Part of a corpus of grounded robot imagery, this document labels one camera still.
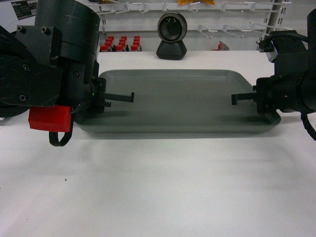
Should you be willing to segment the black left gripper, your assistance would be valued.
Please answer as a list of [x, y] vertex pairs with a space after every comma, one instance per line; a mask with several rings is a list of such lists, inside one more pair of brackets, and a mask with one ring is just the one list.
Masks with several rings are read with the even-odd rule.
[[99, 77], [99, 63], [94, 55], [60, 55], [50, 61], [62, 68], [60, 95], [50, 109], [53, 115], [102, 113], [111, 106], [111, 100], [134, 101], [134, 92], [130, 96], [105, 93], [106, 80]]

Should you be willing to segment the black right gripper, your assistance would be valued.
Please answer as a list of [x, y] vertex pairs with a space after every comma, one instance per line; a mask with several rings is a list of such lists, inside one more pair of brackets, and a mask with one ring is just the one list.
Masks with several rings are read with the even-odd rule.
[[301, 80], [304, 74], [274, 75], [269, 78], [256, 80], [256, 93], [232, 94], [232, 105], [238, 101], [252, 100], [256, 102], [257, 112], [260, 114], [304, 112], [305, 106], [301, 100]]

